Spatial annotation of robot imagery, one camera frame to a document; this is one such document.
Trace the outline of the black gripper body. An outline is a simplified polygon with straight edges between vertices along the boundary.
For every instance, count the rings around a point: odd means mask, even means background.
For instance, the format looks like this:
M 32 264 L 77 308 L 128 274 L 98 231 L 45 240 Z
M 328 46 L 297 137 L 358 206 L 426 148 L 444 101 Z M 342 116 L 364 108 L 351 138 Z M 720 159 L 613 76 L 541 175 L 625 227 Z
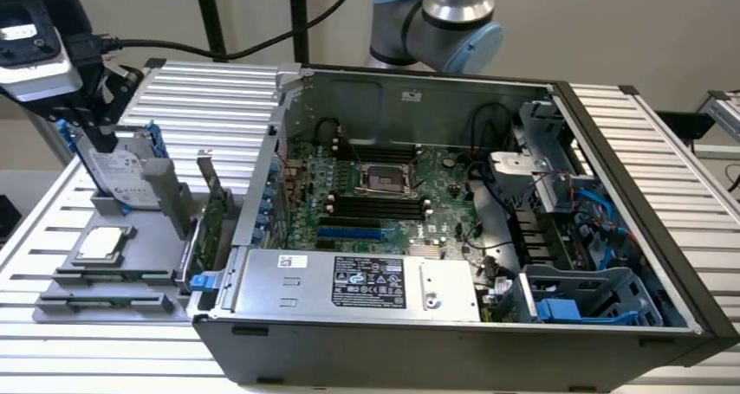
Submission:
M 14 102 L 52 122 L 56 107 L 86 108 L 100 127 L 112 45 L 80 0 L 14 0 Z

